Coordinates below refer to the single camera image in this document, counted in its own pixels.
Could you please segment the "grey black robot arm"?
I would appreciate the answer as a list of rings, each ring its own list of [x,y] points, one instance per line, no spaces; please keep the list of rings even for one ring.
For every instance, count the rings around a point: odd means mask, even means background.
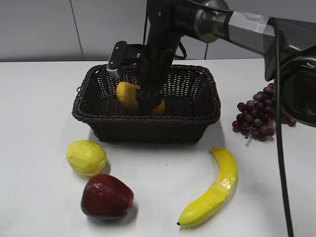
[[[139,62],[139,111],[161,104],[164,85],[183,36],[228,41],[264,57],[265,80],[279,82],[278,102],[298,122],[316,124],[316,25],[232,11],[222,0],[150,0],[150,30]]]

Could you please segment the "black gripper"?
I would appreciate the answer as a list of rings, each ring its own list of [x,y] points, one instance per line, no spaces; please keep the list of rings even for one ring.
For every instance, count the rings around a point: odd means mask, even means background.
[[[181,34],[172,29],[163,29],[151,24],[139,62],[140,88],[136,100],[140,115],[149,115],[161,104],[162,89],[169,74]]]

